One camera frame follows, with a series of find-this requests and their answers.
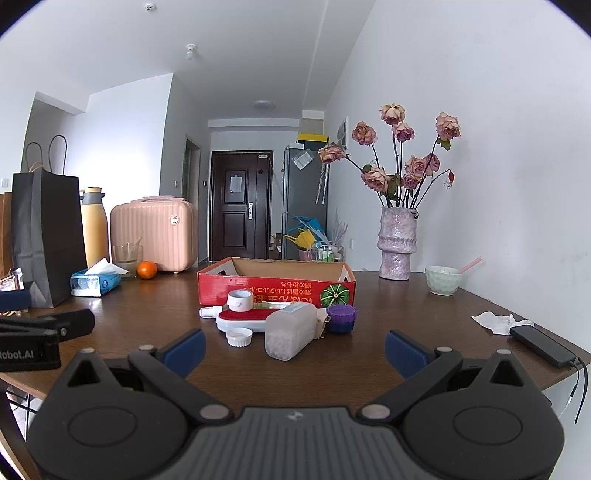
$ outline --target wall picture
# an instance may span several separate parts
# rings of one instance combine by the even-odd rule
[[[340,146],[344,151],[347,151],[347,139],[349,138],[347,132],[349,131],[349,117],[345,117],[343,123],[340,124],[339,129],[336,133],[336,144]]]

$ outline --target purple lid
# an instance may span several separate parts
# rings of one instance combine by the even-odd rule
[[[350,323],[357,318],[357,309],[352,305],[331,305],[326,309],[330,321],[335,323]]]

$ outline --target pink suitcase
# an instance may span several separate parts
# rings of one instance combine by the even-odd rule
[[[144,260],[158,270],[180,272],[197,260],[197,209],[182,198],[145,197],[111,210],[111,245],[140,238]]]

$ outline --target wooden table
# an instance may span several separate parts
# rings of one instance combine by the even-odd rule
[[[453,297],[429,293],[423,274],[410,281],[378,278],[358,272],[355,306],[359,316],[351,335],[314,340],[294,359],[281,362],[265,353],[264,335],[255,334],[246,348],[232,348],[212,320],[199,319],[197,275],[160,274],[154,280],[125,280],[104,299],[75,298],[57,310],[89,307],[96,316],[94,332],[60,345],[62,364],[82,347],[105,357],[121,357],[142,343],[163,346],[200,326],[207,354],[188,377],[237,413],[246,405],[348,405],[353,412],[402,381],[384,357],[384,336],[396,328],[429,348],[451,346],[467,358],[488,358],[498,348],[514,351],[540,388],[548,388],[574,370],[556,369],[511,337],[493,335],[472,320],[487,310],[509,312],[459,290]],[[553,335],[586,363],[591,355]],[[44,398],[60,371],[2,374],[12,385]]]

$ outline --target red cardboard box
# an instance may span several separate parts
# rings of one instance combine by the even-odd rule
[[[335,293],[338,303],[353,304],[355,276],[346,263],[252,260],[228,257],[201,270],[199,303],[224,305],[232,290],[246,289],[254,301],[307,301],[322,308]]]

